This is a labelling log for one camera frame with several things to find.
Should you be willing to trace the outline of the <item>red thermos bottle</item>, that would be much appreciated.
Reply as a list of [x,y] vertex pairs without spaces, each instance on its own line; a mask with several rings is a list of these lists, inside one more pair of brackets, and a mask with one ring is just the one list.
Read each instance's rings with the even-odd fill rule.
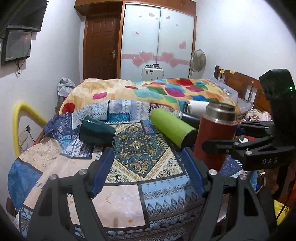
[[233,140],[237,130],[235,107],[225,103],[209,102],[201,117],[198,135],[194,146],[194,156],[203,161],[209,169],[220,171],[226,154],[218,154],[212,145],[203,143],[209,140]]

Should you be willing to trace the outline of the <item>dark green faceted cup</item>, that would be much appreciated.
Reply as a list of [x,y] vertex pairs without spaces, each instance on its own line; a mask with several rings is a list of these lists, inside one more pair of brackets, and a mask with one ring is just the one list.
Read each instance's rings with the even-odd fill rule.
[[81,123],[79,139],[87,144],[102,147],[112,147],[115,138],[115,128],[99,120],[87,116]]

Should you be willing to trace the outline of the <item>grey pillow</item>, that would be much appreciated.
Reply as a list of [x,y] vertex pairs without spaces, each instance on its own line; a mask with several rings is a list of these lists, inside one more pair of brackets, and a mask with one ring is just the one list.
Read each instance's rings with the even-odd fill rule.
[[220,87],[225,92],[226,95],[231,97],[238,104],[238,107],[242,114],[247,113],[249,110],[253,108],[252,102],[248,102],[245,99],[238,97],[238,92],[232,87],[229,87],[228,85],[226,85],[223,79],[221,78],[217,79],[215,77],[212,77],[208,80],[211,83]]

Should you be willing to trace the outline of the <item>wooden bed headboard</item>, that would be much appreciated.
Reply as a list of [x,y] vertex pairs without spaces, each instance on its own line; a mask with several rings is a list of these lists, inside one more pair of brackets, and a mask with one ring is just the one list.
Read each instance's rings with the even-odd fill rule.
[[215,66],[214,77],[221,77],[226,85],[237,91],[239,98],[253,103],[255,109],[271,113],[259,80],[233,70],[224,70],[218,65]]

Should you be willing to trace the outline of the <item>white thermos bottle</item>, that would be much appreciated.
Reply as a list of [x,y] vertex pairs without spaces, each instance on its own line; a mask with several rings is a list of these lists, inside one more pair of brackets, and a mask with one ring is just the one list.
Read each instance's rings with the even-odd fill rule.
[[183,112],[202,116],[205,113],[208,104],[209,102],[207,101],[188,100],[183,104]]

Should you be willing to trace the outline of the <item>black thermos bottle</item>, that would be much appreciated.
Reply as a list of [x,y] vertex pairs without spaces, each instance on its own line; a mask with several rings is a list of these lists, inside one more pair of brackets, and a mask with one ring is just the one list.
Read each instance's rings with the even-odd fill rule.
[[199,117],[196,117],[196,116],[192,115],[191,113],[183,113],[181,120],[184,121],[185,123],[189,124],[193,128],[195,128],[196,130],[199,129],[199,125],[200,125],[200,118]]

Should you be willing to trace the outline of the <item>green thermos bottle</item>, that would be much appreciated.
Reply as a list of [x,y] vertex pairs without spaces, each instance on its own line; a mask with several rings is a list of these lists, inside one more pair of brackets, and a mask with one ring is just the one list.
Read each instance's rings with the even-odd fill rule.
[[151,111],[150,120],[167,138],[180,149],[192,148],[196,142],[197,129],[162,108]]

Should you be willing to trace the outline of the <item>standing electric fan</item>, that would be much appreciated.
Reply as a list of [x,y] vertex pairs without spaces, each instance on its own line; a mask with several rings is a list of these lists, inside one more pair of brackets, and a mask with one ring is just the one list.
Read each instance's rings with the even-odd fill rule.
[[190,72],[189,72],[189,78],[192,78],[193,73],[198,73],[202,71],[206,66],[206,55],[205,53],[199,49],[196,50],[192,55],[190,59]]

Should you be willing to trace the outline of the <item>colourful blocks blanket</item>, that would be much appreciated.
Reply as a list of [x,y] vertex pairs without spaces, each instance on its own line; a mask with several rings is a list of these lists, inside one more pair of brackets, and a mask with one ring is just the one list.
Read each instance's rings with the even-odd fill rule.
[[137,100],[163,104],[182,110],[185,101],[213,101],[230,104],[241,114],[238,103],[220,87],[205,79],[169,78],[142,82],[123,79],[88,78],[75,87],[59,113],[72,113],[91,103],[104,100]]

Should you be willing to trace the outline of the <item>white appliance box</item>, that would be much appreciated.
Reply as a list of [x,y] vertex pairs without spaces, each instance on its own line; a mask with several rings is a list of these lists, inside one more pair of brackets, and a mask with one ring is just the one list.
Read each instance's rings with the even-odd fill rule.
[[152,81],[163,79],[164,70],[159,67],[159,64],[146,65],[142,69],[142,81]]

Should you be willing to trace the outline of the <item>yellow foam tube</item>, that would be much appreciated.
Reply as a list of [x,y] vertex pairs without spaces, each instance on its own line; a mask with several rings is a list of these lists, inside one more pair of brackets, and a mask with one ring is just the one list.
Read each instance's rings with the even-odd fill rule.
[[25,128],[26,123],[32,122],[41,127],[47,123],[47,120],[37,113],[37,111],[30,105],[23,101],[19,101],[14,107],[12,119],[13,146],[16,158],[21,155],[19,131]]

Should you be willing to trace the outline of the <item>frosted sliding wardrobe doors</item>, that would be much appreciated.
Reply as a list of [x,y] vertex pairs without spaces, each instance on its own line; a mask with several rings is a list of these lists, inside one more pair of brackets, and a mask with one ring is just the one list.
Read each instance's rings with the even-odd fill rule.
[[146,65],[159,64],[163,78],[187,78],[195,18],[167,8],[125,4],[120,77],[138,82]]

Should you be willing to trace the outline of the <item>brown wooden door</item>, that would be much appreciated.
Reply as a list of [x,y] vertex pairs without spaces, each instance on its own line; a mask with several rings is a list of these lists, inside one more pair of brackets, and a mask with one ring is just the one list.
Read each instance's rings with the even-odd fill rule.
[[83,76],[116,77],[119,14],[93,15],[86,18],[83,40]]

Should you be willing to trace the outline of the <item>small wall monitor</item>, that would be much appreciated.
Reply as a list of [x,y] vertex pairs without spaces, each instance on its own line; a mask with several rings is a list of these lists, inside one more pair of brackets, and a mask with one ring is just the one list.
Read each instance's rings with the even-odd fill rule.
[[1,51],[1,66],[31,56],[32,32],[8,30]]

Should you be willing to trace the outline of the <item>wall mounted black television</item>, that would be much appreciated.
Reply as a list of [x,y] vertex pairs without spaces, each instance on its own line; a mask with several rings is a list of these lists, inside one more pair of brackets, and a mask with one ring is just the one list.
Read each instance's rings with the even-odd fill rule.
[[46,0],[29,1],[13,18],[7,29],[40,32],[47,4]]

